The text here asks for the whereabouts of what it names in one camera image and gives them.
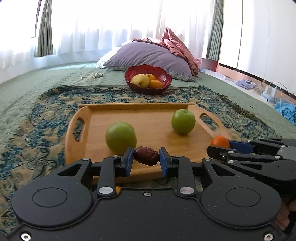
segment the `tray handle hole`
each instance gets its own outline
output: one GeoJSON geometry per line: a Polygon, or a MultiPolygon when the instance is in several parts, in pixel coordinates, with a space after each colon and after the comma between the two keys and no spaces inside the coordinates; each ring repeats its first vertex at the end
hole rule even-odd
{"type": "Polygon", "coordinates": [[[212,131],[216,131],[219,129],[219,125],[212,120],[206,113],[201,114],[200,119],[206,123],[212,131]]]}
{"type": "Polygon", "coordinates": [[[82,133],[83,126],[84,126],[83,119],[78,118],[75,123],[74,131],[72,133],[74,140],[76,140],[77,142],[81,140],[81,133],[82,133]]]}

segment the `triangular cutout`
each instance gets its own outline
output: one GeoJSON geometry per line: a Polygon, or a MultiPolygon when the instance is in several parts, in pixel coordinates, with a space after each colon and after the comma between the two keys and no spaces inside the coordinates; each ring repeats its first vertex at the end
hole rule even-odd
{"type": "Polygon", "coordinates": [[[262,165],[259,164],[249,164],[249,163],[241,163],[241,165],[246,166],[246,167],[250,167],[256,170],[261,171],[262,170],[262,165]]]}
{"type": "Polygon", "coordinates": [[[235,176],[234,173],[230,172],[227,169],[224,169],[223,167],[221,167],[217,164],[212,164],[212,168],[214,169],[216,174],[220,177],[235,176]]]}
{"type": "Polygon", "coordinates": [[[81,163],[78,163],[76,165],[73,165],[66,170],[60,172],[58,176],[63,176],[63,177],[74,177],[77,172],[79,171],[80,167],[82,166],[81,163]]]}

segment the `white wall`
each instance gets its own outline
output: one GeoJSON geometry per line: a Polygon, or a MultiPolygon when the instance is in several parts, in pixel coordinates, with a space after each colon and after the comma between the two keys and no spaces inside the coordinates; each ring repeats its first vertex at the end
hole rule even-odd
{"type": "Polygon", "coordinates": [[[296,4],[292,0],[225,0],[220,63],[296,93],[296,4]],[[242,37],[238,39],[238,23],[242,37]]]}
{"type": "Polygon", "coordinates": [[[7,69],[0,70],[0,84],[18,75],[39,68],[54,66],[58,64],[98,61],[108,51],[109,50],[83,51],[33,58],[26,62],[13,65],[7,69]]]}

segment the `green curtain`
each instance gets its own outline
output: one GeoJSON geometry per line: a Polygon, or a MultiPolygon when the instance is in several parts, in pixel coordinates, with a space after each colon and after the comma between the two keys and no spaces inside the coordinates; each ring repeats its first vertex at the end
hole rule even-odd
{"type": "Polygon", "coordinates": [[[213,19],[212,33],[209,40],[207,58],[218,61],[223,25],[223,0],[217,0],[213,19]]]}
{"type": "Polygon", "coordinates": [[[42,57],[54,53],[52,46],[52,0],[44,1],[35,57],[42,57]]]}

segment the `paisley rug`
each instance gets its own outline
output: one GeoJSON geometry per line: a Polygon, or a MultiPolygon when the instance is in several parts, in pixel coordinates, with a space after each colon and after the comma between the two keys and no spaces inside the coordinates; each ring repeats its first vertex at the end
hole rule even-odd
{"type": "MultiPolygon", "coordinates": [[[[161,96],[145,96],[127,86],[60,86],[37,99],[32,111],[20,124],[0,153],[0,231],[6,235],[18,226],[11,208],[15,190],[28,182],[64,166],[64,142],[69,121],[79,104],[138,102],[194,103],[215,114],[236,140],[279,137],[255,115],[241,109],[226,96],[204,86],[170,87],[161,96]]],[[[203,120],[212,128],[209,118],[203,120]]],[[[76,138],[79,138],[77,126],[76,138]]],[[[126,184],[138,187],[174,187],[173,178],[126,184]]]]}

